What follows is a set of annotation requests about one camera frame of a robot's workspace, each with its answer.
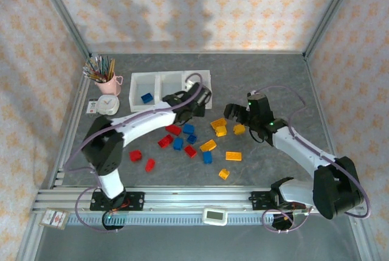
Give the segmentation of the red and white card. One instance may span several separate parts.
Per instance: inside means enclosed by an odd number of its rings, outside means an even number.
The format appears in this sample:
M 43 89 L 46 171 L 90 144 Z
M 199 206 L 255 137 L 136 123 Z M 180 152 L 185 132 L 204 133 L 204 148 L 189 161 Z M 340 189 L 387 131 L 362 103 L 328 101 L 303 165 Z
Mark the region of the red and white card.
M 49 228 L 64 230 L 70 213 L 68 211 L 47 208 L 40 221 L 41 226 L 47 226 Z

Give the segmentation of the aluminium cross rail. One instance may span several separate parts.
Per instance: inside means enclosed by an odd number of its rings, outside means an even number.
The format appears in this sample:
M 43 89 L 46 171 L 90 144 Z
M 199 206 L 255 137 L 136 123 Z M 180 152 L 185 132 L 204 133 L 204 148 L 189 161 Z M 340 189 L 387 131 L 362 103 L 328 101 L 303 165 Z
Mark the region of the aluminium cross rail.
M 99 189 L 85 187 L 56 187 L 39 191 L 32 206 L 34 213 L 44 212 L 47 208 L 80 213 L 105 212 L 89 209 L 92 194 Z M 144 192 L 144 212 L 190 214 L 202 212 L 206 207 L 225 209 L 229 213 L 253 211 L 249 201 L 253 191 L 270 191 L 270 188 L 255 186 L 149 186 L 127 187 L 126 191 Z M 272 192 L 275 203 L 280 199 Z

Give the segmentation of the pink metal cup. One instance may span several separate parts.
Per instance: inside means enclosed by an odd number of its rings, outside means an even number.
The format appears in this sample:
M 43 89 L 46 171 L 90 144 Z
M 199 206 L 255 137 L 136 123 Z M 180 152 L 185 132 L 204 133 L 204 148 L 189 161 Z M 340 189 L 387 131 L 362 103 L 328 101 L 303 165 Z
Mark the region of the pink metal cup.
M 107 80 L 97 80 L 95 85 L 103 95 L 118 96 L 122 90 L 123 77 L 112 74 Z

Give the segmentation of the aluminium frame post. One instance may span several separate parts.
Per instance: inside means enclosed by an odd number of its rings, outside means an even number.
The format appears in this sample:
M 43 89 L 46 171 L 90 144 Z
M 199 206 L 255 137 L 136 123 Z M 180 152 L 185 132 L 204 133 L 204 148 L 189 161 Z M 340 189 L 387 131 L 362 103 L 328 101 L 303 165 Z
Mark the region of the aluminium frame post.
M 317 28 L 313 33 L 312 38 L 309 40 L 309 43 L 303 52 L 303 58 L 305 61 L 308 61 L 309 57 L 313 54 L 322 36 L 325 34 L 327 28 L 329 27 L 332 19 L 335 17 L 338 9 L 342 5 L 342 2 L 343 0 L 331 0 L 329 3 L 329 6 L 325 10 Z
M 64 25 L 66 26 L 67 30 L 69 31 L 73 41 L 75 42 L 78 50 L 82 53 L 82 55 L 85 58 L 90 57 L 89 49 L 84 42 L 83 38 L 81 37 L 80 31 L 78 30 L 76 24 L 74 23 L 74 20 L 72 19 L 69 11 L 67 10 L 63 0 L 51 0 L 53 6 L 57 10 L 59 16 L 61 17 L 62 21 L 64 22 Z

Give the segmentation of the bunch of coloured pencils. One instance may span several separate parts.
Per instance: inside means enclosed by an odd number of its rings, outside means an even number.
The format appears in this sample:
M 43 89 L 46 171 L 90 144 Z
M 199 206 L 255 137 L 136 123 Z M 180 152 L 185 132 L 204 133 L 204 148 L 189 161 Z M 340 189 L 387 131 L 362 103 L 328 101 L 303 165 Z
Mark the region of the bunch of coloured pencils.
M 96 83 L 107 83 L 114 76 L 115 59 L 97 55 L 86 60 L 83 75 Z

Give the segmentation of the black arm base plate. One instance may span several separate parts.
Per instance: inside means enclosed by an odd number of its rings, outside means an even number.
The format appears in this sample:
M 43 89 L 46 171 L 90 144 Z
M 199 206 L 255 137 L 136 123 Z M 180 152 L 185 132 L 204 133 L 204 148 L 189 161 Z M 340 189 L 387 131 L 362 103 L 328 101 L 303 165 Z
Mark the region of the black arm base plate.
M 104 192 L 95 191 L 92 194 L 89 209 L 91 211 L 142 211 L 144 192 L 123 191 L 115 198 L 108 198 Z
M 254 211 L 265 211 L 276 208 L 276 203 L 272 192 L 270 191 L 253 191 L 249 197 Z

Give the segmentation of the aluminium side rail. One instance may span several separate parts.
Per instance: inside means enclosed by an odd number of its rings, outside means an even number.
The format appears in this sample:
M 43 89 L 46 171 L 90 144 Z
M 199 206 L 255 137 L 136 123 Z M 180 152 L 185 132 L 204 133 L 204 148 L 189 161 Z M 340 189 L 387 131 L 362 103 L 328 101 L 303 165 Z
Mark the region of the aluminium side rail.
M 308 57 L 304 57 L 306 70 L 308 73 L 309 80 L 312 86 L 312 92 L 315 97 L 315 102 L 317 104 L 318 112 L 320 115 L 320 120 L 322 122 L 323 130 L 325 132 L 325 137 L 327 145 L 331 152 L 337 153 L 335 148 L 334 138 L 331 134 L 331 131 L 328 127 L 328 120 L 325 115 L 322 101 L 319 97 L 318 87 L 314 81 L 313 71 L 311 70 Z M 377 259 L 380 261 L 380 256 L 377 251 L 377 246 L 373 242 L 373 234 L 370 228 L 370 220 L 361 220 L 358 218 L 347 217 L 347 222 L 353 233 L 353 237 L 357 247 L 357 255 L 360 257 L 360 261 L 374 261 Z
M 67 86 L 71 88 L 70 99 L 66 105 L 65 111 L 61 114 L 64 119 L 61 121 L 61 130 L 59 133 L 54 133 L 53 129 L 49 128 L 47 124 L 44 124 L 41 131 L 50 131 L 53 139 L 50 139 L 50 143 L 55 144 L 55 148 L 49 153 L 54 157 L 54 160 L 49 161 L 48 172 L 45 174 L 45 178 L 41 184 L 38 185 L 38 190 L 53 188 L 55 177 L 60 169 L 60 166 L 64 162 L 64 157 L 70 152 L 72 141 L 75 136 L 73 133 L 76 130 L 76 124 L 78 122 L 79 109 L 83 104 L 84 95 L 81 93 L 87 90 L 89 83 L 81 74 L 81 66 L 77 66 L 74 71 L 74 79 Z M 40 220 L 44 212 L 34 213 L 29 211 L 29 222 L 22 238 L 22 243 L 16 261 L 34 261 L 38 252 L 38 247 L 43 236 L 44 226 L 40 225 Z

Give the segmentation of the small white clock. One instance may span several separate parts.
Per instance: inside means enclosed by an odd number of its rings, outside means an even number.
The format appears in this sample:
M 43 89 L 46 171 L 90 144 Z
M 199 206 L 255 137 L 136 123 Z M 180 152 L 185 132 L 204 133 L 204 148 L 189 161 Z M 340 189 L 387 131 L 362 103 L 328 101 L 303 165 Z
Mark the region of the small white clock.
M 115 115 L 120 106 L 118 97 L 114 95 L 102 95 L 97 100 L 97 112 L 101 115 L 113 116 Z

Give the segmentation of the white digital timer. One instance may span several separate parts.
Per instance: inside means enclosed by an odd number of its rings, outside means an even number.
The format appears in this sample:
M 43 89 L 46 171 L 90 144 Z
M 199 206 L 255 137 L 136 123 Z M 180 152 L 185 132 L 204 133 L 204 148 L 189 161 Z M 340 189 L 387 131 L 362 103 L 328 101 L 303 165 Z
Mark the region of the white digital timer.
M 204 224 L 213 226 L 225 226 L 227 224 L 228 213 L 225 209 L 206 207 L 203 210 L 202 221 Z

